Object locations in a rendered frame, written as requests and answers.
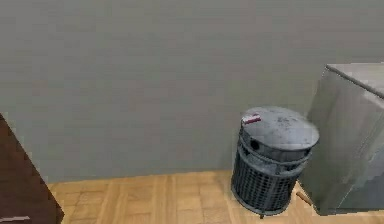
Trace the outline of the grey round mesh bin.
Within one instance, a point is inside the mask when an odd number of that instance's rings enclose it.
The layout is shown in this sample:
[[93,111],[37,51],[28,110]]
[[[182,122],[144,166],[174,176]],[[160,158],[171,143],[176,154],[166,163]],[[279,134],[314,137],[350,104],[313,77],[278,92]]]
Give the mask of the grey round mesh bin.
[[278,106],[246,110],[240,119],[231,192],[260,215],[284,212],[320,135],[298,112]]

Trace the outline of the grey metal fridge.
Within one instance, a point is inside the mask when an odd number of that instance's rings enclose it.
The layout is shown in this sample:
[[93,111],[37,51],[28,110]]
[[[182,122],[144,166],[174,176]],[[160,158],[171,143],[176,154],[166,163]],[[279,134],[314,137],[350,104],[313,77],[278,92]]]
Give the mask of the grey metal fridge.
[[299,183],[317,213],[384,210],[384,62],[328,64],[307,117],[320,139]]

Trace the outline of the dark brown wooden cupboard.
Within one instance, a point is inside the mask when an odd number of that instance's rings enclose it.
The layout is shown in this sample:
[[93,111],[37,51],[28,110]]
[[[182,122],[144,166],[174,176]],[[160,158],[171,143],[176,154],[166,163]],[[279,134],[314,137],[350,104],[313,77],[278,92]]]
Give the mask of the dark brown wooden cupboard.
[[61,224],[64,212],[0,114],[0,224]]

